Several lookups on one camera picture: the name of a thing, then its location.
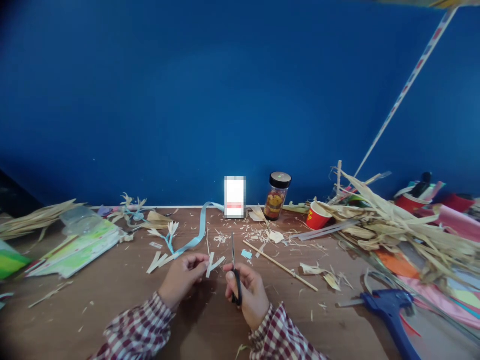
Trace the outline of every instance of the hand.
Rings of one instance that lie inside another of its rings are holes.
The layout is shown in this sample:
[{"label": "hand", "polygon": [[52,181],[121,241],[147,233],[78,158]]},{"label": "hand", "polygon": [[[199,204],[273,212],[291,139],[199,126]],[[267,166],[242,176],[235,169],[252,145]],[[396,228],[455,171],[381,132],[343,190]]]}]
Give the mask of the hand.
[{"label": "hand", "polygon": [[164,304],[173,312],[195,283],[202,281],[202,276],[209,267],[210,257],[205,254],[191,254],[179,257],[172,262],[163,284],[158,290]]},{"label": "hand", "polygon": [[[242,263],[235,263],[235,268],[240,272],[241,282],[241,311],[245,317],[246,323],[254,332],[257,330],[267,316],[270,308],[270,301],[265,292],[264,282],[260,274],[253,271],[250,267]],[[226,271],[226,292],[225,297],[232,301],[232,294],[239,297],[237,280],[233,272],[232,263],[225,265],[223,271]]]}]

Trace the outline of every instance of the person's left hand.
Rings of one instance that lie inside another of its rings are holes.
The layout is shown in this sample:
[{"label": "person's left hand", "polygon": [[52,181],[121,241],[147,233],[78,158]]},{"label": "person's left hand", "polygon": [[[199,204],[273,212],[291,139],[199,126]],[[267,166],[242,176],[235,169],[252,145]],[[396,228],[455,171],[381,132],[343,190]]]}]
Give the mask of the person's left hand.
[{"label": "person's left hand", "polygon": [[209,263],[210,257],[200,253],[185,255],[172,262],[158,290],[158,295],[171,311],[177,311],[192,286],[202,281]]}]

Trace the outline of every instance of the red plaid shirt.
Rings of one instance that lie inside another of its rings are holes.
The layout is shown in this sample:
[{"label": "red plaid shirt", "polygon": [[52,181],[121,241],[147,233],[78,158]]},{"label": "red plaid shirt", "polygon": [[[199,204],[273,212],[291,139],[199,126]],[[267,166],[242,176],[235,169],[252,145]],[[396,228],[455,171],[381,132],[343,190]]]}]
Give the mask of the red plaid shirt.
[{"label": "red plaid shirt", "polygon": [[[152,359],[169,341],[174,316],[155,292],[142,306],[111,322],[103,333],[107,342],[91,359]],[[265,319],[249,339],[253,343],[250,359],[327,359],[300,333],[283,303],[277,310],[270,304]]]}]

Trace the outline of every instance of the striped pole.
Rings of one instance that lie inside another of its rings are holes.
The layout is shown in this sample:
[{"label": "striped pole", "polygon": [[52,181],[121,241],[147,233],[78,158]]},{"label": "striped pole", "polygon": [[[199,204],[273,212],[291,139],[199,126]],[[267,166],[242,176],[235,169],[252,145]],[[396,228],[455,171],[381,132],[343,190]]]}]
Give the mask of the striped pole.
[{"label": "striped pole", "polygon": [[363,158],[363,161],[361,162],[360,166],[358,167],[358,170],[356,171],[354,177],[356,178],[357,175],[359,174],[360,170],[364,166],[365,162],[369,158],[370,154],[372,153],[372,150],[375,148],[377,145],[379,139],[382,137],[382,134],[384,133],[385,129],[387,126],[390,124],[390,121],[394,117],[395,113],[399,109],[400,104],[404,100],[405,96],[409,92],[410,88],[415,82],[415,79],[417,76],[420,74],[420,71],[422,71],[423,67],[425,66],[425,63],[429,59],[430,55],[434,51],[435,47],[439,43],[439,40],[442,38],[442,35],[444,34],[445,30],[449,26],[450,22],[454,18],[456,12],[457,12],[458,7],[452,7],[447,10],[446,14],[443,16],[441,19],[440,25],[435,30],[435,33],[433,34],[433,37],[431,38],[430,42],[426,46],[425,51],[423,52],[422,56],[420,57],[420,60],[415,66],[415,69],[410,75],[410,78],[408,78],[408,81],[406,82],[405,87],[403,88],[400,96],[396,100],[395,104],[393,105],[393,108],[391,109],[390,113],[388,114],[385,122],[383,123],[383,126],[381,127],[380,131],[378,132],[375,140],[373,141],[373,144],[370,146],[370,149],[366,153],[365,157]]}]

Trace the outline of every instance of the black scissors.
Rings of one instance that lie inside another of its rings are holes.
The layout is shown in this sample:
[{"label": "black scissors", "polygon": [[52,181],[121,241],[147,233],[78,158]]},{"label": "black scissors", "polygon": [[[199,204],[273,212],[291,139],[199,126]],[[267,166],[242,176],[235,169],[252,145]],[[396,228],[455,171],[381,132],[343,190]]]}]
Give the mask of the black scissors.
[{"label": "black scissors", "polygon": [[235,268],[235,242],[234,234],[231,234],[231,255],[233,257],[233,273],[236,278],[236,287],[238,288],[238,298],[235,296],[235,293],[231,296],[231,302],[237,306],[242,306],[242,283],[240,282],[240,271]]}]

